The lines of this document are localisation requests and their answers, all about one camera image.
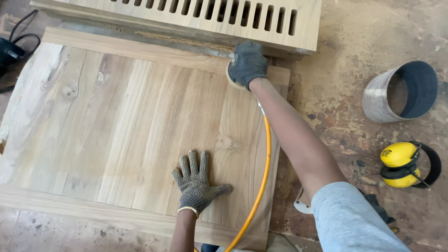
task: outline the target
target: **yellow glove trim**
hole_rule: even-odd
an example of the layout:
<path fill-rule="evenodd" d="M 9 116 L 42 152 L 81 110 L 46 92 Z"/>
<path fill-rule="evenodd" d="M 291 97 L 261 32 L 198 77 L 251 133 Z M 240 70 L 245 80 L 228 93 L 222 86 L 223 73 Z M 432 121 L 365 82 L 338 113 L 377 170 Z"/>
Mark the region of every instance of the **yellow glove trim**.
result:
<path fill-rule="evenodd" d="M 197 211 L 196 209 L 192 208 L 192 207 L 182 207 L 182 208 L 179 208 L 179 210 L 178 210 L 177 212 L 179 212 L 179 211 L 181 211 L 181 210 L 184 210 L 184 209 L 190 209 L 190 210 L 192 210 L 192 211 L 196 214 L 196 220 L 199 218 L 198 211 Z"/>

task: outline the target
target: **dusty floor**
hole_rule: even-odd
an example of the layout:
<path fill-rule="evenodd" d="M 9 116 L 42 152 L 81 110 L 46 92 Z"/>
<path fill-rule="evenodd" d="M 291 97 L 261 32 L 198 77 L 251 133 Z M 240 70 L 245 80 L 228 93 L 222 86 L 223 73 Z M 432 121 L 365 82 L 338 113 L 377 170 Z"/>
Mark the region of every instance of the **dusty floor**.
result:
<path fill-rule="evenodd" d="M 30 12 L 29 0 L 3 0 L 0 35 Z M 323 0 L 318 52 L 301 61 L 274 64 L 292 68 L 288 101 L 301 112 L 334 153 L 350 182 L 375 193 L 397 234 L 413 251 L 448 250 L 447 172 L 431 190 L 398 189 L 381 182 L 379 153 L 390 143 L 417 140 L 433 147 L 447 163 L 448 2 L 443 0 Z M 29 27 L 41 35 L 59 20 L 39 14 Z M 408 122 L 376 124 L 362 111 L 362 94 L 379 73 L 413 60 L 431 64 L 439 77 L 439 97 L 425 116 Z M 21 65 L 0 80 L 15 82 Z M 0 96 L 0 109 L 8 100 Z M 424 174 L 425 158 L 419 163 Z M 281 154 L 270 230 L 295 239 L 299 251 L 319 251 L 314 218 L 293 207 L 300 182 Z M 5 251 L 163 251 L 169 239 L 117 230 L 26 210 L 0 211 L 0 250 Z"/>

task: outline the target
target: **person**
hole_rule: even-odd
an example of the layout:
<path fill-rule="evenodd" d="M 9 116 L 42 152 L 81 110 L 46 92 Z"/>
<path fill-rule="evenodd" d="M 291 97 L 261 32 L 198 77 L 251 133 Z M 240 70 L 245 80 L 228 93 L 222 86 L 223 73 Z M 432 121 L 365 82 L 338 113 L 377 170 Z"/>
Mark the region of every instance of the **person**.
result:
<path fill-rule="evenodd" d="M 348 183 L 330 150 L 274 89 L 266 73 L 267 60 L 261 45 L 247 42 L 236 46 L 235 60 L 228 67 L 229 77 L 251 91 L 263 107 L 278 143 L 312 199 L 323 251 L 409 252 L 361 192 Z M 179 169 L 172 171 L 182 196 L 171 252 L 193 250 L 196 218 L 214 198 L 231 191 L 230 185 L 209 185 L 207 152 L 202 152 L 199 167 L 194 151 L 189 157 L 190 165 L 185 156 L 180 158 L 182 174 Z"/>

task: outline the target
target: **gray work glove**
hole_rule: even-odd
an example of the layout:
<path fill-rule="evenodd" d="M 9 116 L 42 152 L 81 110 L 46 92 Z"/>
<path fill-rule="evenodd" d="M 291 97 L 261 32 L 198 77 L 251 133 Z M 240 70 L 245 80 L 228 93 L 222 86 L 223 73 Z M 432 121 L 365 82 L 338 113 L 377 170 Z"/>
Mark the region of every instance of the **gray work glove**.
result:
<path fill-rule="evenodd" d="M 177 212 L 183 209 L 191 209 L 196 213 L 197 219 L 199 214 L 210 205 L 212 200 L 221 194 L 230 192 L 232 187 L 229 184 L 217 187 L 211 187 L 208 184 L 207 151 L 201 153 L 201 164 L 199 168 L 198 162 L 196 161 L 196 152 L 191 150 L 188 152 L 188 156 L 190 157 L 190 165 L 188 165 L 186 156 L 179 158 L 182 174 L 179 168 L 171 170 L 171 174 L 182 192 L 181 207 Z"/>
<path fill-rule="evenodd" d="M 239 86 L 249 89 L 255 78 L 266 78 L 267 59 L 262 54 L 262 46 L 250 41 L 235 47 L 235 58 L 228 65 L 230 79 Z"/>

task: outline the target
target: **gray sleeve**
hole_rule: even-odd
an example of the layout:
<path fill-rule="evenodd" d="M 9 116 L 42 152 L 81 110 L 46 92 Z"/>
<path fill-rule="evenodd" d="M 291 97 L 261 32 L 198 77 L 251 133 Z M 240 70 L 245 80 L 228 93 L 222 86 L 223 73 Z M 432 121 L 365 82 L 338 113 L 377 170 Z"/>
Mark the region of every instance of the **gray sleeve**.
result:
<path fill-rule="evenodd" d="M 311 207 L 325 252 L 410 252 L 360 191 L 347 182 L 322 187 Z"/>

